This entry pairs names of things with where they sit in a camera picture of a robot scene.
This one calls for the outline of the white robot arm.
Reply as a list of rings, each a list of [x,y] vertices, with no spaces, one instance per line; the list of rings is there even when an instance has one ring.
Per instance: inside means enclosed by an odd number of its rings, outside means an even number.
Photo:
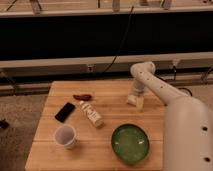
[[[150,89],[165,105],[163,171],[213,171],[213,111],[157,78],[153,62],[131,66],[131,95]]]

